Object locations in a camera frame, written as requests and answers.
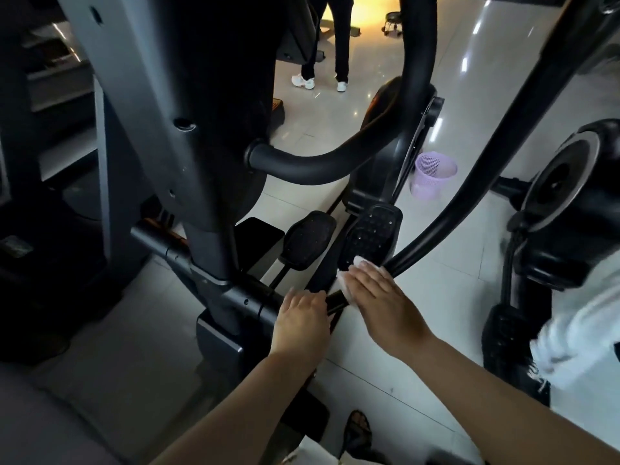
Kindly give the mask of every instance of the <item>foot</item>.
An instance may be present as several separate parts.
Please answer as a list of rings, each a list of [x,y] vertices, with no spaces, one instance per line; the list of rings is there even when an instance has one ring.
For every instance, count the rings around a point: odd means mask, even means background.
[[[303,76],[301,76],[301,73],[294,75],[291,78],[291,82],[293,82],[293,85],[297,86],[298,88],[301,88],[302,86],[306,87],[306,90],[311,90],[314,88],[314,78],[306,80]]]
[[[361,447],[370,448],[373,443],[373,433],[370,431],[370,424],[368,419],[359,410],[353,411],[345,425],[344,440],[342,442],[342,451],[340,456],[345,451],[358,449]]]

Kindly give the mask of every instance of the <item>exercise bike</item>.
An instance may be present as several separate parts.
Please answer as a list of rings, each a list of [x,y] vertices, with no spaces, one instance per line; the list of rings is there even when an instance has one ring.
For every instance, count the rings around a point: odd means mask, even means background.
[[[148,220],[132,233],[205,305],[198,344],[232,381],[268,352],[282,296],[273,283],[260,282],[265,268],[276,257],[307,268],[335,227],[330,215],[317,212],[286,235],[259,219],[237,225],[267,174],[301,185],[351,175],[341,195],[350,217],[307,289],[329,289],[336,269],[357,254],[398,276],[476,207],[579,65],[620,23],[618,0],[569,1],[459,192],[392,256],[401,218],[394,202],[443,103],[430,85],[437,0],[400,0],[402,76],[377,94],[359,132],[313,157],[293,156],[267,140],[275,60],[303,64],[314,45],[316,25],[306,0],[59,1],[159,200],[182,221],[187,238]],[[240,18],[238,30],[217,41],[204,34],[203,26],[221,31],[221,14],[232,11]],[[345,306],[342,293],[328,297],[330,312]],[[305,411],[324,420],[324,407],[314,408],[307,392],[300,395],[306,395]],[[300,416],[308,422],[308,415]],[[306,431],[313,438],[320,432]]]

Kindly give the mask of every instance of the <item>curved handlebar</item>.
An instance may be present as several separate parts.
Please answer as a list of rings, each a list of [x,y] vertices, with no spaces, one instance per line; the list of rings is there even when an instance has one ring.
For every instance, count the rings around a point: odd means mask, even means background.
[[[405,61],[399,92],[375,120],[331,152],[299,157],[265,142],[245,151],[251,169],[301,185],[341,179],[359,168],[401,132],[415,131],[427,106],[437,50],[437,0],[400,0]]]

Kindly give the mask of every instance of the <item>tiled floor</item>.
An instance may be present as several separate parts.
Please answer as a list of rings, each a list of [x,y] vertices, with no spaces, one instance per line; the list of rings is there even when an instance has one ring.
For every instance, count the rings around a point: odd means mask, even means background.
[[[371,97],[402,68],[402,40],[380,31],[384,14],[396,9],[398,0],[355,0],[353,24],[361,27],[361,36],[351,39],[350,85],[344,94],[336,92],[333,38],[322,42],[327,59],[317,65],[312,91],[291,86],[297,66],[278,63],[275,97],[284,100],[286,122],[274,138],[275,146],[316,155],[359,129]],[[536,62],[558,14],[541,6],[438,0],[433,83],[446,103],[441,129],[426,150],[453,157],[459,172],[438,201],[416,201],[407,189],[402,193],[398,206],[404,221],[397,250],[430,224],[467,176]],[[576,77],[504,175],[531,178],[579,126],[620,116],[618,78],[615,71]],[[326,209],[344,185],[342,180],[303,187],[269,177],[249,216],[286,230],[308,211]],[[487,195],[453,234],[398,278],[435,333],[478,363],[482,325],[498,298],[499,246],[510,214],[506,202]],[[345,218],[342,209],[338,217],[341,222]],[[612,270],[619,265],[608,266]],[[265,279],[279,268],[276,263]],[[301,288],[309,277],[309,272],[291,272],[280,290]],[[201,310],[172,272],[153,260],[104,321],[81,332],[66,355],[38,368],[35,377],[81,409],[120,453],[140,457],[200,389],[194,372],[201,360],[194,321]],[[619,379],[620,365],[605,359],[587,382],[554,394],[554,406],[620,447],[614,433],[620,428]],[[437,450],[482,462],[441,402],[370,340],[360,314],[351,308],[338,324],[311,389],[331,411],[324,437],[330,451],[340,447],[349,412],[360,408],[369,417],[376,446],[396,464],[422,462]],[[217,398],[217,387],[205,395]]]

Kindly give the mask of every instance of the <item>person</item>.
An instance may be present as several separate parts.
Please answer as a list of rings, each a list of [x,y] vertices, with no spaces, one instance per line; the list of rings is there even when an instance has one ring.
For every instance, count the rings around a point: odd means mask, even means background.
[[[370,337],[414,370],[491,464],[620,463],[618,451],[435,336],[384,268],[362,262],[344,280]],[[153,465],[257,464],[284,410],[325,356],[329,325],[324,292],[289,292],[269,355]]]
[[[329,5],[334,16],[334,35],[336,36],[336,89],[344,93],[348,85],[348,54],[349,36],[351,33],[351,11],[353,0],[308,0],[314,8],[318,19],[323,17],[325,8]],[[308,63],[301,67],[301,73],[292,77],[293,85],[305,87],[307,90],[314,88],[314,64],[316,63],[316,51],[319,45],[321,29],[317,29],[314,49]]]

